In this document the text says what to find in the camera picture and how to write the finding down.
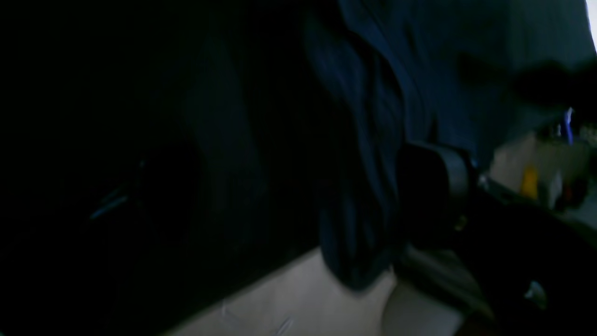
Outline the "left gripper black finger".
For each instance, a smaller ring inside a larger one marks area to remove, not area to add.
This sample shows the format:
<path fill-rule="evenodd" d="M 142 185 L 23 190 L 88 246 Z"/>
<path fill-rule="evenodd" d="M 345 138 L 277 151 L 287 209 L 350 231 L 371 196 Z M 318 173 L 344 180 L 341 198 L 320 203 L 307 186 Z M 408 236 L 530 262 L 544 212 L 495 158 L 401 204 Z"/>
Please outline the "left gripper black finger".
<path fill-rule="evenodd" d="M 449 247 L 478 176 L 462 149 L 407 143 L 397 155 L 396 178 L 407 239 L 416 247 Z"/>

